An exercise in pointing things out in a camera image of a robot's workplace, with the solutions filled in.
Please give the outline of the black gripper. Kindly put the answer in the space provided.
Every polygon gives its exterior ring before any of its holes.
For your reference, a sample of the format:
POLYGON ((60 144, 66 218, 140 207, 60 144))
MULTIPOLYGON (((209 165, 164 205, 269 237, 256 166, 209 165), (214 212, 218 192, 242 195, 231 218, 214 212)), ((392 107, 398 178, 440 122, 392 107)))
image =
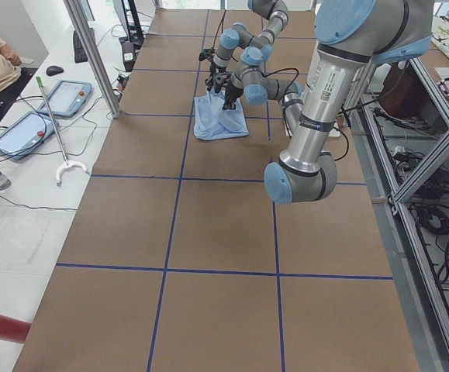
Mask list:
POLYGON ((214 63, 211 63, 209 71, 210 71, 210 75, 207 79, 207 90, 211 91, 214 87, 214 92, 220 93, 220 91, 221 91, 221 76, 220 76, 220 74, 226 73, 226 67, 221 67, 214 63))
POLYGON ((236 101, 241 96, 241 89, 234 85, 228 85, 225 90, 225 102, 223 103, 223 110, 236 109, 236 101))

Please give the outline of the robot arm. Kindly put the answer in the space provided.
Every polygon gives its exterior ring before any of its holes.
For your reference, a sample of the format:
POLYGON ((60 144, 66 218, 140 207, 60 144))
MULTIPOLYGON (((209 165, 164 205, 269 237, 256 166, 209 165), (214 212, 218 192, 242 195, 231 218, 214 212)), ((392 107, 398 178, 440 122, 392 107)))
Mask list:
POLYGON ((225 91, 225 109, 232 109, 242 95, 248 100, 268 100, 270 87, 284 86, 270 80, 261 65, 271 56, 275 39, 288 25, 288 7, 283 1, 249 1, 248 8, 267 20, 257 35, 236 22, 222 31, 218 45, 199 54, 199 61, 209 62, 206 89, 215 94, 225 91))
POLYGON ((231 47, 243 48, 225 90, 225 108, 239 97, 251 105, 281 103, 292 131, 288 148, 266 166, 264 186, 279 204, 327 197, 337 183, 333 156, 324 144, 347 97, 354 76, 368 63, 395 63, 427 52, 432 29, 432 1, 325 1, 314 28, 319 61, 306 94, 295 84, 266 78, 260 65, 267 48, 288 24, 282 1, 250 1, 248 7, 268 20, 259 36, 242 25, 232 28, 231 47))

